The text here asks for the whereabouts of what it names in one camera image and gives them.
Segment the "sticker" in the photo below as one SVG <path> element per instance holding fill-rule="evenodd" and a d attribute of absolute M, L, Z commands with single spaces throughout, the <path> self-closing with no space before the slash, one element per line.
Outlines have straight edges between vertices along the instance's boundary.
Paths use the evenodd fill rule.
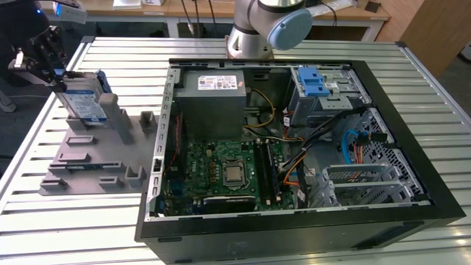
<path fill-rule="evenodd" d="M 98 102 L 97 95 L 93 90 L 67 90 L 66 98 L 74 111 L 83 120 L 106 121 L 107 116 Z"/>
<path fill-rule="evenodd" d="M 326 83 L 327 88 L 339 88 L 338 83 Z"/>
<path fill-rule="evenodd" d="M 69 166 L 67 169 L 86 169 L 83 166 Z"/>
<path fill-rule="evenodd" d="M 163 12 L 145 12 L 145 15 L 165 15 Z"/>
<path fill-rule="evenodd" d="M 290 124 L 291 124 L 290 117 L 283 117 L 283 124 L 286 127 L 290 127 Z"/>
<path fill-rule="evenodd" d="M 238 89 L 237 76 L 201 76 L 198 90 Z"/>
<path fill-rule="evenodd" d="M 371 17 L 370 19 L 371 20 L 385 20 L 385 21 L 389 20 L 389 18 L 383 18 L 383 17 Z"/>
<path fill-rule="evenodd" d="M 299 199 L 305 202 L 305 200 L 306 200 L 306 194 L 305 194 L 305 192 L 302 192 L 301 189 L 298 190 L 298 197 L 299 197 Z"/>

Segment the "motherboard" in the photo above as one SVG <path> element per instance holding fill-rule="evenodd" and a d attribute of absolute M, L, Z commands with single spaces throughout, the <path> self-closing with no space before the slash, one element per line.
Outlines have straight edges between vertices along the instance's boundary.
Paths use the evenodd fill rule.
<path fill-rule="evenodd" d="M 174 214 L 293 209 L 291 191 L 279 187 L 282 162 L 278 141 L 190 142 L 186 177 L 170 181 Z"/>

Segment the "slotted table surface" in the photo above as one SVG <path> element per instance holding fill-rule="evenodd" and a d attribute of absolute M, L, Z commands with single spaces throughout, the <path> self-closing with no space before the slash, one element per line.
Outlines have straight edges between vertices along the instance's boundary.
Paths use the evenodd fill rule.
<path fill-rule="evenodd" d="M 161 112 L 170 58 L 225 58 L 225 40 L 97 38 L 71 70 L 102 69 L 129 115 Z M 470 118 L 407 48 L 394 43 L 306 41 L 278 59 L 365 60 L 469 217 L 383 249 L 225 262 L 270 264 L 469 264 Z M 141 194 L 39 195 L 66 135 L 67 111 L 51 96 L 0 181 L 0 264 L 163 264 L 134 241 Z"/>

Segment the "green circuit board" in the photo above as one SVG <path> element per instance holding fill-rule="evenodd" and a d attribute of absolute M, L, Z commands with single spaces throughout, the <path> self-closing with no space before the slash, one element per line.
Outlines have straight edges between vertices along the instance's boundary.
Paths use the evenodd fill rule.
<path fill-rule="evenodd" d="M 279 142 L 271 144 L 277 165 L 283 162 L 283 151 Z M 223 180 L 223 168 L 229 162 L 243 163 L 245 185 L 227 187 Z M 294 208 L 291 191 L 281 193 L 281 202 L 267 203 L 259 198 L 259 180 L 251 141 L 190 142 L 187 149 L 187 177 L 183 182 L 185 198 L 207 196 L 247 195 L 255 196 L 258 211 L 287 210 Z"/>

